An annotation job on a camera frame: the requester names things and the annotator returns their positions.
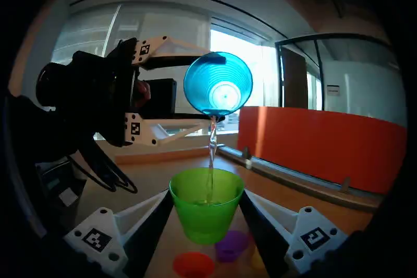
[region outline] green plastic cup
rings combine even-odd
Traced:
[[[214,244],[226,236],[244,189],[239,176],[215,168],[207,203],[209,177],[209,168],[193,168],[178,173],[169,183],[184,233],[197,244]]]

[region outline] orange partition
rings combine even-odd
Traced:
[[[353,188],[385,194],[406,153],[407,130],[359,115],[289,107],[240,110],[238,149]]]

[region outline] water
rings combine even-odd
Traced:
[[[208,165],[208,177],[207,177],[207,205],[213,205],[213,168],[214,168],[214,155],[216,154],[217,149],[217,123],[216,116],[212,116],[211,122],[211,134],[210,134],[210,143],[208,144],[208,149],[210,153],[210,163]]]

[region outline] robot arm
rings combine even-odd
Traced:
[[[153,118],[142,116],[140,109],[134,106],[143,96],[135,88],[140,67],[152,70],[190,65],[208,52],[166,36],[141,42],[136,38],[121,41],[107,57],[77,51],[70,64],[49,63],[42,69],[36,83],[36,97],[41,105],[55,107],[55,114],[65,121],[71,133],[77,134],[77,149],[106,189],[115,191],[116,187],[121,187],[136,193],[134,184],[94,142],[93,134],[99,132],[117,147],[158,146],[208,127],[210,118],[206,115],[174,113],[172,98],[175,97],[159,97],[159,102],[152,106],[161,115],[154,114]],[[156,94],[163,90],[151,92]],[[168,110],[159,112],[162,106]],[[190,128],[170,136],[161,126],[166,124]]]

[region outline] table surface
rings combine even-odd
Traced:
[[[75,224],[79,224],[99,207],[107,207],[115,213],[122,211],[167,189],[170,179],[182,170],[208,166],[208,157],[120,166],[120,169],[135,183],[138,193],[134,195],[123,190],[110,193],[88,180],[78,204]],[[220,156],[216,157],[214,167],[239,175],[243,179],[246,189],[290,210],[298,212],[302,207],[313,206],[348,235],[353,231],[364,229],[372,218],[370,213],[340,207],[305,195]],[[249,228],[239,208],[230,230],[249,233]],[[215,261],[215,272],[211,277],[267,276],[265,269],[251,267],[254,249],[255,245],[252,240],[249,248],[236,262],[218,263]],[[200,251],[215,260],[214,245],[202,246],[188,240],[182,231],[178,215],[173,209],[145,276],[178,277],[172,270],[173,260],[175,256],[187,251]]]

